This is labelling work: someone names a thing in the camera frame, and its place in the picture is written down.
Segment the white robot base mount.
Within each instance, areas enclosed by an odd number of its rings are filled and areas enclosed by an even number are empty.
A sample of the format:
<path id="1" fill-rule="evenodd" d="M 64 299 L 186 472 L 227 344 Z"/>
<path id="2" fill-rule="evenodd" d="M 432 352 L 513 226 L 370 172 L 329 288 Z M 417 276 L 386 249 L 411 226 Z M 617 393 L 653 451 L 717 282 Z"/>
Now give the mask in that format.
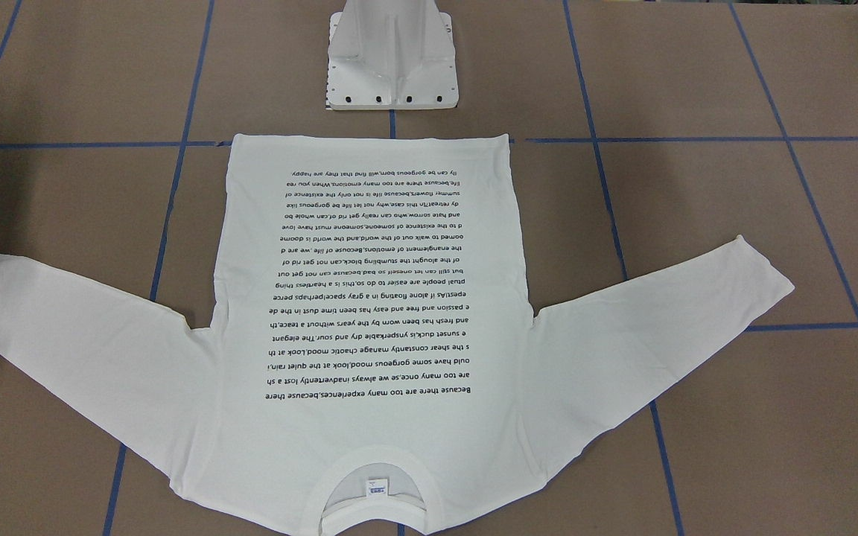
<path id="1" fill-rule="evenodd" d="M 452 109 L 459 101 L 451 17 L 433 1 L 348 1 L 329 22 L 326 106 Z"/>

